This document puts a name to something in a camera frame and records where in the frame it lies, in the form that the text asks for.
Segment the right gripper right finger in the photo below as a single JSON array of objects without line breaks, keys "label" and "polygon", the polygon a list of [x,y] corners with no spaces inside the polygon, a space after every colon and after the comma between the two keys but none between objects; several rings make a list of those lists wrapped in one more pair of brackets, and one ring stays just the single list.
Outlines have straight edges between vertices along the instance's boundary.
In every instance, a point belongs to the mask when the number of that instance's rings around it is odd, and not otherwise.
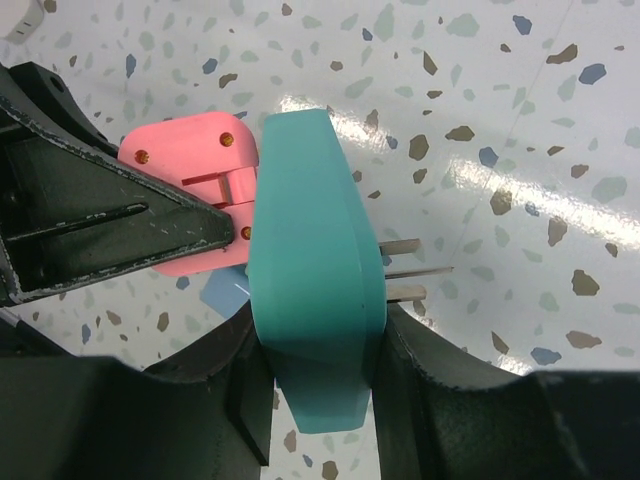
[{"label": "right gripper right finger", "polygon": [[639,375],[519,376],[391,306],[374,378],[385,479],[635,479]]}]

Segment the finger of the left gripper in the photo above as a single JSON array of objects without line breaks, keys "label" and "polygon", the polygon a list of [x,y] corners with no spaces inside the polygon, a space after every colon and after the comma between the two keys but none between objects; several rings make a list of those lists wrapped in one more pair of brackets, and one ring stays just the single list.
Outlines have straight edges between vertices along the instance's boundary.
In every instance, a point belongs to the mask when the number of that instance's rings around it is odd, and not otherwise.
[{"label": "finger of the left gripper", "polygon": [[1,303],[61,294],[232,241],[228,214],[117,160],[64,81],[1,71]]}]

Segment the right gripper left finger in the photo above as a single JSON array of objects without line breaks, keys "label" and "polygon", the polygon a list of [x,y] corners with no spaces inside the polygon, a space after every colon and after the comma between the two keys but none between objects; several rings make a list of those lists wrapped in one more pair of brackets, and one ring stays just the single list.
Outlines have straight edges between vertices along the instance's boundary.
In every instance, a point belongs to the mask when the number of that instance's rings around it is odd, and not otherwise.
[{"label": "right gripper left finger", "polygon": [[5,479],[256,479],[273,397],[249,306],[144,370],[1,314]]}]

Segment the pink plug adapter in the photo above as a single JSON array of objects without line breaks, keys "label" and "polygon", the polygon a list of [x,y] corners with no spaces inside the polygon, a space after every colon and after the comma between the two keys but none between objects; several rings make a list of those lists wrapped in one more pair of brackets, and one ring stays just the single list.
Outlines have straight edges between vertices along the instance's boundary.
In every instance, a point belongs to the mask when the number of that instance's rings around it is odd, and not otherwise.
[{"label": "pink plug adapter", "polygon": [[179,277],[248,262],[258,150],[242,120],[214,111],[144,125],[125,137],[117,158],[231,217],[229,245],[159,264],[157,272]]}]

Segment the teal triangular power strip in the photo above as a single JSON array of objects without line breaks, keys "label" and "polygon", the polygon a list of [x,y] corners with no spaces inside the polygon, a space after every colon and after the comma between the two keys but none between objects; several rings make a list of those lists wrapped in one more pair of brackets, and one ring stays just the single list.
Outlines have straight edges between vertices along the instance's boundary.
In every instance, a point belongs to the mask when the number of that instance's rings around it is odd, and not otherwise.
[{"label": "teal triangular power strip", "polygon": [[389,303],[423,300],[384,256],[420,247],[379,242],[324,109],[264,123],[248,276],[256,333],[304,434],[365,420]]}]

